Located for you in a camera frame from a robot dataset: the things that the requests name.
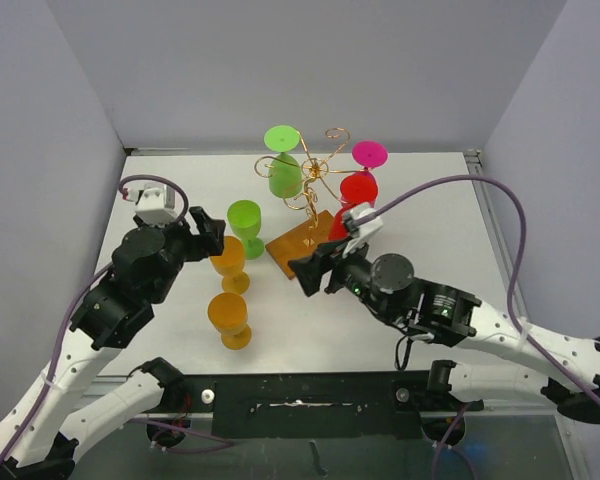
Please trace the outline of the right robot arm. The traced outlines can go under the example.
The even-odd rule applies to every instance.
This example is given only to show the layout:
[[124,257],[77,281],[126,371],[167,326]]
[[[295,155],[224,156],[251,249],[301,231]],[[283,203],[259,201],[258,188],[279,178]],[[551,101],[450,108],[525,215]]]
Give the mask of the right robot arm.
[[583,339],[514,320],[471,293],[416,277],[400,254],[369,261],[367,251],[348,253],[344,242],[328,242],[288,265],[306,296],[346,289],[408,343],[472,350],[503,361],[494,372],[434,361],[425,384],[432,406],[538,400],[571,420],[600,424],[600,337]]

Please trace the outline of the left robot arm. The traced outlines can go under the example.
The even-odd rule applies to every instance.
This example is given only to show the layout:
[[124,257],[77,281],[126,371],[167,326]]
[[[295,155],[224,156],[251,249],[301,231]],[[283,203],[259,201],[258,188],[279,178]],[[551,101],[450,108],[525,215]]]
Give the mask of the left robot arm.
[[78,409],[84,392],[154,317],[182,267],[220,255],[226,223],[200,206],[193,223],[170,217],[151,224],[136,216],[62,320],[49,363],[0,421],[0,479],[65,479],[97,442],[135,415],[170,411],[184,395],[182,373],[161,357]]

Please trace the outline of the red wine glass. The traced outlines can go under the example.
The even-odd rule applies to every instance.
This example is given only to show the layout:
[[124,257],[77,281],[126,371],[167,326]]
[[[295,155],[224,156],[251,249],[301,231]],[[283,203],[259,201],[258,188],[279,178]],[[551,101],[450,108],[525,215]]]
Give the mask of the red wine glass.
[[355,173],[341,182],[340,193],[342,206],[333,218],[328,234],[329,241],[341,240],[347,236],[343,223],[344,213],[362,203],[373,206],[378,196],[378,185],[370,174]]

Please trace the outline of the orange wine glass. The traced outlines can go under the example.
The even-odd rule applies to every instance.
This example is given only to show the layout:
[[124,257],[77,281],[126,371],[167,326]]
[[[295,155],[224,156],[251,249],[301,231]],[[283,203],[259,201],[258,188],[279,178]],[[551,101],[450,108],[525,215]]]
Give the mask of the orange wine glass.
[[224,292],[244,294],[250,286],[250,278],[244,271],[246,253],[242,242],[234,236],[224,237],[221,255],[211,256],[214,270],[222,277]]
[[242,296],[231,292],[216,295],[208,305],[207,316],[226,348],[240,350],[250,343],[252,331]]

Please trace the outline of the pink wine glass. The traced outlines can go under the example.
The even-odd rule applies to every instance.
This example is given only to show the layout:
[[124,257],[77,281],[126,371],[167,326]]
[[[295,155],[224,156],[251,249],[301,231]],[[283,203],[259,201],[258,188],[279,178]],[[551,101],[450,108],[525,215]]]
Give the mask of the pink wine glass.
[[389,158],[386,147],[371,140],[356,143],[352,148],[351,155],[353,160],[361,167],[357,174],[371,180],[375,179],[373,170],[383,166]]

